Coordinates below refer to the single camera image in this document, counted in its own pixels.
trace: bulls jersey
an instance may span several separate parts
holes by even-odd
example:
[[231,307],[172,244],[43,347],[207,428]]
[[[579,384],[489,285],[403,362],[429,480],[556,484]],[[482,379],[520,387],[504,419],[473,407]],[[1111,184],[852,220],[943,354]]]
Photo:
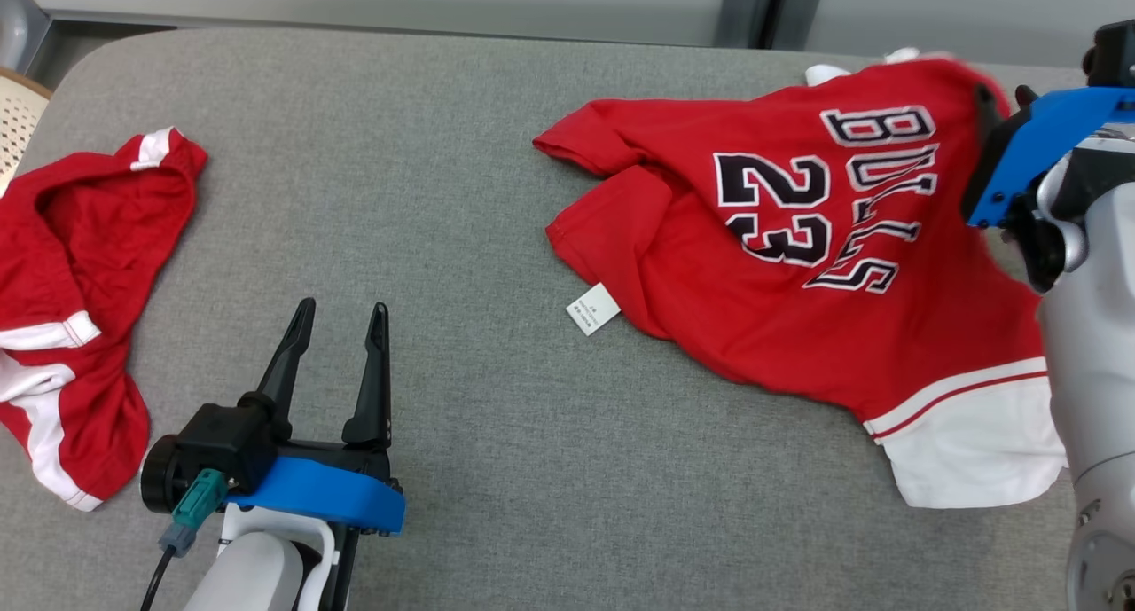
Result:
[[605,178],[548,237],[641,332],[851,410],[911,505],[1035,497],[1063,464],[1039,299],[958,211],[980,84],[1000,95],[926,59],[750,102],[589,103],[535,141]]

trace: black cable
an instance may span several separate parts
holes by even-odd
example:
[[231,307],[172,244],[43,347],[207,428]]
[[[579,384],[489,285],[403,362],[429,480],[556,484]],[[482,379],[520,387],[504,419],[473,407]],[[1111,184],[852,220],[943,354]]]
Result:
[[153,596],[158,595],[158,585],[161,584],[161,577],[166,574],[166,567],[169,567],[169,560],[174,558],[175,547],[167,546],[166,551],[161,554],[161,560],[158,561],[158,568],[153,570],[153,576],[150,578],[150,586],[145,589],[145,597],[142,599],[142,608],[138,611],[150,611],[150,606],[153,606]]

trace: teal connector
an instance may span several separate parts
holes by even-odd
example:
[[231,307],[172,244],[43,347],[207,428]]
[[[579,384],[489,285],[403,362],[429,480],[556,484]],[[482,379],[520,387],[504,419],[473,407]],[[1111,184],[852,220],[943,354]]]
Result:
[[197,539],[197,529],[228,495],[225,475],[216,469],[203,469],[182,496],[174,509],[174,521],[161,535],[158,546],[162,551],[174,550],[174,555],[184,558]]
[[174,510],[174,522],[194,532],[200,529],[228,495],[225,475],[216,469],[202,469]]

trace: chair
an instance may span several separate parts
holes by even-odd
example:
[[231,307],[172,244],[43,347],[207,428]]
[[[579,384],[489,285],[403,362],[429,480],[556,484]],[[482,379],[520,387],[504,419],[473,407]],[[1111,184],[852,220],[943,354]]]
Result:
[[50,90],[0,67],[0,196],[16,176],[16,167],[49,99]]

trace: gray table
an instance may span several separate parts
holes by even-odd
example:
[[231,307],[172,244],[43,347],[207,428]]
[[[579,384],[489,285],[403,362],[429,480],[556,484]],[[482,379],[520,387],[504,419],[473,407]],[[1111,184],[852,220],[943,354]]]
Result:
[[[543,228],[595,181],[530,141],[588,99],[747,99],[831,56],[585,42],[195,31],[115,42],[56,93],[24,170],[177,125],[212,156],[136,332],[154,436],[252,388],[319,300],[293,421],[335,440],[362,330],[392,312],[400,538],[360,547],[356,609],[1061,609],[1066,480],[997,510],[900,500],[846,412],[732,385],[585,291]],[[1007,86],[1074,70],[992,67]],[[68,509],[0,436],[0,606],[134,609],[167,520],[129,486]],[[218,520],[176,561],[179,609]]]

